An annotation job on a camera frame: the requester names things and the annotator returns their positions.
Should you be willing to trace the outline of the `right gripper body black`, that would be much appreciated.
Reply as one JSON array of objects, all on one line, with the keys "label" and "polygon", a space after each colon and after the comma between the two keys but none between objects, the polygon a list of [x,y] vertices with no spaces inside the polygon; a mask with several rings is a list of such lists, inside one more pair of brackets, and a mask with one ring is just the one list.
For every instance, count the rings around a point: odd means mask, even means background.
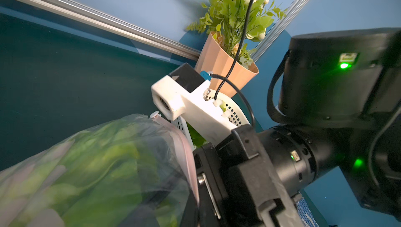
[{"label": "right gripper body black", "polygon": [[199,227],[301,227],[293,192],[279,177],[285,137],[250,125],[193,152]]}]

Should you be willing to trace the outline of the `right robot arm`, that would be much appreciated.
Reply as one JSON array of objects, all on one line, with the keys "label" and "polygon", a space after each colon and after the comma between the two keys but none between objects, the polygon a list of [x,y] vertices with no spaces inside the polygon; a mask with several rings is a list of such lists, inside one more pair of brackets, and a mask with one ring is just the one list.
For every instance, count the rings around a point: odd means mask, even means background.
[{"label": "right robot arm", "polygon": [[300,191],[340,167],[362,208],[401,217],[401,31],[291,38],[268,88],[276,126],[195,151],[201,227],[300,227]]}]

